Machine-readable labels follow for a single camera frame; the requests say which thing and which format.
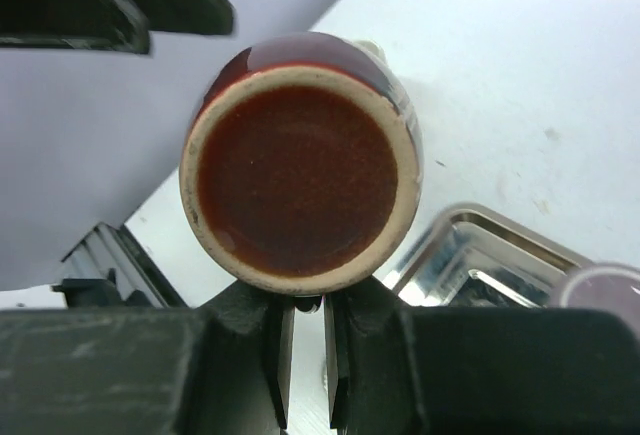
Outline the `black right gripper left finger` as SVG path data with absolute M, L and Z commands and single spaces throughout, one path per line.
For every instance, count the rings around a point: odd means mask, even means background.
M 198 308 L 1 314 L 5 434 L 279 434 L 294 307 L 236 282 Z

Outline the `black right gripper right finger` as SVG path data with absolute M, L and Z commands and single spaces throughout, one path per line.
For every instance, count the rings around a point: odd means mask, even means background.
M 639 344 L 574 309 L 414 307 L 374 278 L 325 298 L 341 434 L 635 434 Z

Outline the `small dark brown cup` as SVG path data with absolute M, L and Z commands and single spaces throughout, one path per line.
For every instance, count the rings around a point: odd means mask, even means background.
M 316 296 L 370 276 L 400 245 L 422 158 L 382 50 L 304 32 L 221 69 L 186 133 L 180 197 L 201 247 L 234 277 Z

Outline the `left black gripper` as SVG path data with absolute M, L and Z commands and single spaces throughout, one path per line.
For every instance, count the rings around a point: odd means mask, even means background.
M 3 47 L 147 54 L 152 32 L 233 31 L 229 0 L 1 0 Z

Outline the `lilac ceramic mug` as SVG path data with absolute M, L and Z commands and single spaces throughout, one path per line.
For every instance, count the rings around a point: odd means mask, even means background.
M 547 305 L 615 315 L 639 338 L 639 269 L 613 262 L 572 269 L 552 289 Z

